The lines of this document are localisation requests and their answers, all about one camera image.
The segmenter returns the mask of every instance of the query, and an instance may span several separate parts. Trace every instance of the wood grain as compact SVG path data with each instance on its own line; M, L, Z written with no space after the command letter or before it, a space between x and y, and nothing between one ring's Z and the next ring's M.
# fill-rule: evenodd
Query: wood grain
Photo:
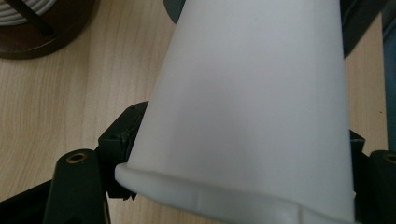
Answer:
M66 48L0 60L0 201L51 179L64 153L95 148L127 106L148 100L174 29L162 1L102 0ZM351 128L370 149L386 147L381 40L377 20L346 60ZM217 223L140 196L109 205L116 224Z
M364 152L388 149L381 16L346 58L350 129L366 139Z

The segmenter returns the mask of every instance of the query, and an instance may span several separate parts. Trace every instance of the screw hole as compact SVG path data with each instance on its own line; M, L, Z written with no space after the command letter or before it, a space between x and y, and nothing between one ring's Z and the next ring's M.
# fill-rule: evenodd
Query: screw hole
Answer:
M78 162L81 162L81 161L85 161L85 159L87 159L87 154L85 154L85 153L76 153L76 154L73 154L73 155L69 156L66 159L66 161L68 163L74 164L74 163L78 163Z

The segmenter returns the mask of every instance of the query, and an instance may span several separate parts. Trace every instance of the light wood surface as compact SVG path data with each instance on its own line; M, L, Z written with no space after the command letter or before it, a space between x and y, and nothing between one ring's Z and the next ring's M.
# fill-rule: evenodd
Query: light wood surface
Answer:
M0 201L51 179L66 152L95 148L129 105L150 97L175 25L160 0L102 0L66 48L0 60ZM346 60L351 129L386 148L381 21ZM216 223L144 197L110 200L112 223Z

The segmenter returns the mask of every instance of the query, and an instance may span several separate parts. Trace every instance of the white cylinder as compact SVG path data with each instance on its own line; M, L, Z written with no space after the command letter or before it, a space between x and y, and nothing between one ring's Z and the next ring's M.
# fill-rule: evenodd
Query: white cylinder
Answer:
M338 0L187 0L126 188L232 223L353 223Z

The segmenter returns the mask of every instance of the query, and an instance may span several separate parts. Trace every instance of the dark wooden base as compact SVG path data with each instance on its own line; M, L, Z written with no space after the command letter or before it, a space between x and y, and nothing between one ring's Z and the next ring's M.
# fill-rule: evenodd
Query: dark wooden base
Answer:
M32 59L48 55L70 43L91 16L95 0L57 0L41 18L53 28L42 35L30 22L0 26L0 57Z

